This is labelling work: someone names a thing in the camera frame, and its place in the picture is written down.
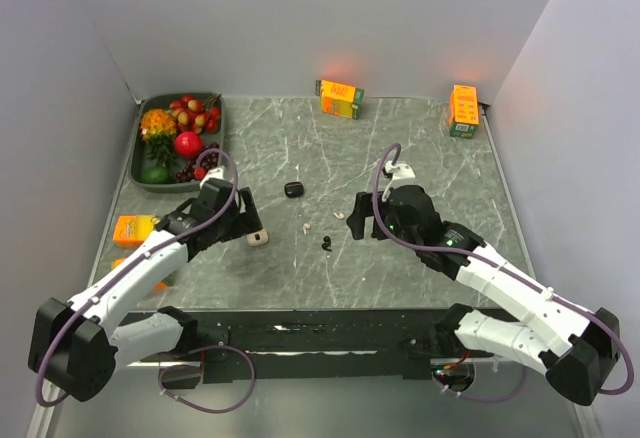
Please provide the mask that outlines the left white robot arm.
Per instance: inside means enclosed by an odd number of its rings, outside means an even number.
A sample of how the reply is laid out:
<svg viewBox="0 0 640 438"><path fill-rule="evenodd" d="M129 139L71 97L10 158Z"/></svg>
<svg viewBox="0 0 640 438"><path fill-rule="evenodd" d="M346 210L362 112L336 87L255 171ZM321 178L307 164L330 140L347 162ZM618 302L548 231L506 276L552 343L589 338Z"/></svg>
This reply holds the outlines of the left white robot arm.
<svg viewBox="0 0 640 438"><path fill-rule="evenodd" d="M124 319L158 283L211 246L252 236L263 226L249 188L207 178L199 194L154 225L118 267L66 301L51 298L37 310L28 366L37 375L36 401L54 406L45 383L80 402L95 397L127 365L162 353L192 356L198 322L173 306L126 325Z"/></svg>

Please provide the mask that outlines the beige earbud charging case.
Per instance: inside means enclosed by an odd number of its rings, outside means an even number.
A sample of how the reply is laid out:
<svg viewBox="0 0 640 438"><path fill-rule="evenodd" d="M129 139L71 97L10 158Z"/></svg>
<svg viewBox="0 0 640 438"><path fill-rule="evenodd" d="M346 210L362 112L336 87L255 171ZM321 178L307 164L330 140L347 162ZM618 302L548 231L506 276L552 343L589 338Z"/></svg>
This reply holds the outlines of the beige earbud charging case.
<svg viewBox="0 0 640 438"><path fill-rule="evenodd" d="M246 239L251 247L260 247L268 243L269 235L265 229L261 229L247 234Z"/></svg>

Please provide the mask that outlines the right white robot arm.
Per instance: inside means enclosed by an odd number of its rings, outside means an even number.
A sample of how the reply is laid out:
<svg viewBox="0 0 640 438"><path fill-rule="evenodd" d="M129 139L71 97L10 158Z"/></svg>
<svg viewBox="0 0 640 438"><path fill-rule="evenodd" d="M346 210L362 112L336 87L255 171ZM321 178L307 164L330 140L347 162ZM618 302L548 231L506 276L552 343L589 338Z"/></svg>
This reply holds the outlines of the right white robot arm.
<svg viewBox="0 0 640 438"><path fill-rule="evenodd" d="M363 238L367 218L374 220L373 237L411 249L427 267L512 316L505 322L452 306L436 333L444 354L459 356L468 349L507 358L540 373L561 396L582 406L604 393L618 361L628 361L614 314L604 308L591 312L542 287L478 234L442 220L420 186L357 193L346 220L354 239Z"/></svg>

